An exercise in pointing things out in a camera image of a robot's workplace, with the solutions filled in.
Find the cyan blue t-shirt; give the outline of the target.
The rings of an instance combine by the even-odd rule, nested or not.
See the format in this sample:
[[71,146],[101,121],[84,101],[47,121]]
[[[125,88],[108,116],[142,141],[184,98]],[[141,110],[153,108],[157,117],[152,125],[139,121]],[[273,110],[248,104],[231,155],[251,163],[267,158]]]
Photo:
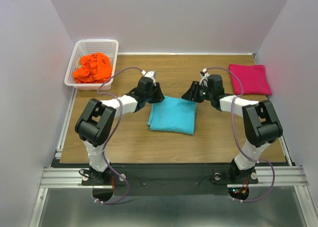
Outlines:
[[165,96],[162,102],[151,106],[150,130],[193,135],[196,107],[193,101]]

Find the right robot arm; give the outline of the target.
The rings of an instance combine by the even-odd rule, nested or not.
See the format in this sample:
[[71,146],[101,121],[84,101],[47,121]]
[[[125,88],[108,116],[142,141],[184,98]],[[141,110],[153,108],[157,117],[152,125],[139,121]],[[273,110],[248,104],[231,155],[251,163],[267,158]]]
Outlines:
[[202,103],[207,100],[219,111],[230,112],[235,143],[238,137],[234,116],[243,118],[246,141],[239,147],[239,154],[231,161],[228,177],[232,182],[241,182],[250,177],[262,153],[283,134],[273,104],[269,100],[252,101],[225,93],[220,75],[201,73],[201,81],[193,81],[182,99]]

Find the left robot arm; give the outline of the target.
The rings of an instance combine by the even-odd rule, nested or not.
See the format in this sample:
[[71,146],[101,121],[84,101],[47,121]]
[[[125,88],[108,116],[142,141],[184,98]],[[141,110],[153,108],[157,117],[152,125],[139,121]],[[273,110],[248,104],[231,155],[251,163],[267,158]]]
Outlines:
[[105,148],[126,113],[135,113],[146,103],[160,103],[164,100],[159,82],[143,76],[137,86],[127,94],[107,101],[92,98],[86,105],[76,125],[75,132],[83,141],[89,159],[89,170],[82,172],[82,177],[99,184],[111,180],[109,160]]

